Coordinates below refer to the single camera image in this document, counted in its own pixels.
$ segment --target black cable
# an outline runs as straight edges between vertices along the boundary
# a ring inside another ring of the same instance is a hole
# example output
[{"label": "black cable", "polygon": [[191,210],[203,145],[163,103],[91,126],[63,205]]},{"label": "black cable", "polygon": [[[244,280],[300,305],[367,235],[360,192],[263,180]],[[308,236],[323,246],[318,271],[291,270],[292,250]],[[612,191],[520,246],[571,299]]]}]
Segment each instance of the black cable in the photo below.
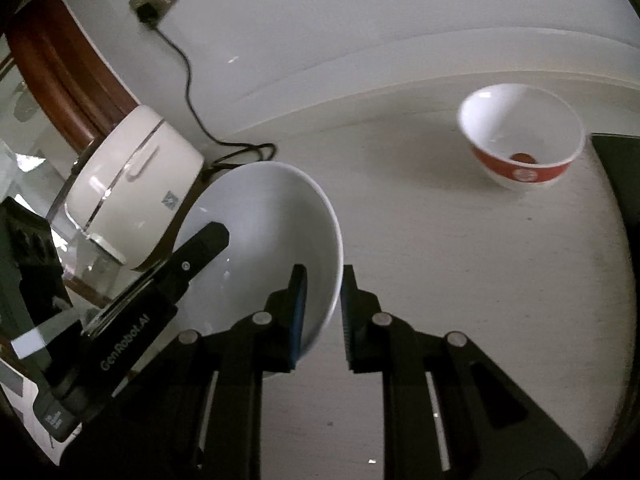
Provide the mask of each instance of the black cable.
[{"label": "black cable", "polygon": [[[193,108],[193,103],[191,102],[191,83],[193,81],[193,69],[191,67],[191,61],[189,60],[189,57],[183,52],[183,50],[179,46],[177,46],[173,41],[171,41],[168,37],[166,37],[160,29],[158,29],[157,27],[153,27],[152,30],[154,30],[158,34],[158,36],[160,36],[160,38],[164,40],[164,42],[167,45],[169,45],[173,50],[175,50],[178,53],[178,55],[182,58],[182,61],[184,62],[187,68],[187,83],[184,87],[184,100],[186,101],[187,106],[189,107],[189,110],[193,115],[193,118],[196,119],[196,122],[198,123],[198,126],[203,131],[203,133],[207,137],[209,137],[210,140],[212,140],[219,146],[230,146],[235,148],[242,148],[241,150],[237,150],[233,153],[227,153],[226,155],[223,155],[220,158],[217,158],[216,160],[214,160],[211,163],[211,169],[214,171],[226,170],[226,169],[236,168],[238,166],[241,166],[241,164],[220,164],[220,162],[223,162],[224,160],[229,160],[230,158],[233,158],[237,155],[241,155],[242,153],[248,153],[248,152],[257,153],[258,160],[273,160],[276,154],[278,153],[278,147],[273,142],[264,142],[262,144],[251,144],[250,142],[228,142],[226,140],[217,139],[215,136],[213,136],[210,133],[209,130],[207,130],[205,125],[202,123],[202,120],[200,119],[198,113]],[[267,158],[264,158],[264,153],[262,152],[262,150],[265,148],[269,148],[271,150],[271,153],[267,156]]]}]

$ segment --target white bowl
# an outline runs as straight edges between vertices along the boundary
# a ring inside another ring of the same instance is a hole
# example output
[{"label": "white bowl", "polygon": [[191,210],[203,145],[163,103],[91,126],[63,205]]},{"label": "white bowl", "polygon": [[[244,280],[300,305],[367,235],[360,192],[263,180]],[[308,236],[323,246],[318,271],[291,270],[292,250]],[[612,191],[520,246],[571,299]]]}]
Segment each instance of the white bowl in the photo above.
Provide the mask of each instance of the white bowl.
[{"label": "white bowl", "polygon": [[474,92],[461,104],[458,124],[483,169],[510,189],[550,186],[584,147],[574,110],[551,92],[523,84]]},{"label": "white bowl", "polygon": [[294,264],[306,267],[308,288],[302,354],[328,324],[342,281],[342,237],[322,189],[280,162],[255,162],[223,175],[188,212],[181,246],[208,222],[229,230],[229,245],[191,280],[174,324],[202,335],[228,330],[287,288]]}]

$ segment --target rice cooker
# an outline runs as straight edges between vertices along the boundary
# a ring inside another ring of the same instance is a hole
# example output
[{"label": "rice cooker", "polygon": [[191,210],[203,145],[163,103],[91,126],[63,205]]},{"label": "rice cooker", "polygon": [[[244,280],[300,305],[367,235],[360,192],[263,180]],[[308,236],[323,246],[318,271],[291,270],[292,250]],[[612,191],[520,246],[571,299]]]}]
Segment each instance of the rice cooker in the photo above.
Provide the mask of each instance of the rice cooker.
[{"label": "rice cooker", "polygon": [[140,105],[78,174],[65,201],[84,234],[135,269],[152,253],[198,178],[204,158],[154,110]]}]

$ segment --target metal screw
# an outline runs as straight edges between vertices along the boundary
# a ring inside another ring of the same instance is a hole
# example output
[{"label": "metal screw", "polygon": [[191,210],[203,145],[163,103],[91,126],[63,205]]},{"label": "metal screw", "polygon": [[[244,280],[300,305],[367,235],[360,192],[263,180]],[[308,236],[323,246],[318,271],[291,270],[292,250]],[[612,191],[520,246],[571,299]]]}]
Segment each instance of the metal screw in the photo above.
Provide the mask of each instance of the metal screw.
[{"label": "metal screw", "polygon": [[183,345],[190,345],[195,343],[198,340],[198,334],[195,330],[191,328],[188,330],[183,330],[178,334],[178,341],[180,341]]},{"label": "metal screw", "polygon": [[377,312],[371,317],[371,320],[375,325],[389,326],[394,319],[391,317],[391,314],[387,314],[386,312]]},{"label": "metal screw", "polygon": [[273,319],[273,317],[271,317],[271,314],[263,310],[261,310],[260,312],[256,312],[252,317],[252,321],[256,325],[268,325],[271,322],[271,319]]},{"label": "metal screw", "polygon": [[466,345],[467,341],[468,339],[466,338],[466,335],[464,335],[462,332],[451,332],[449,333],[449,335],[447,335],[447,343],[449,343],[451,346],[462,348],[464,345]]}]

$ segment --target white logo on bowl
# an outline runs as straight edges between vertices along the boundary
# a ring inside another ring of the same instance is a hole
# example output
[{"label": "white logo on bowl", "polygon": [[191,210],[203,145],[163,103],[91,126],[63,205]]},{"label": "white logo on bowl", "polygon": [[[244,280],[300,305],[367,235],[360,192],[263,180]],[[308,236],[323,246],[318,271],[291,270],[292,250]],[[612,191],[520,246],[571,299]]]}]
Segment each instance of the white logo on bowl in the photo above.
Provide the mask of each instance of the white logo on bowl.
[{"label": "white logo on bowl", "polygon": [[538,174],[535,170],[518,168],[517,170],[513,170],[513,177],[520,182],[533,182],[538,178]]}]

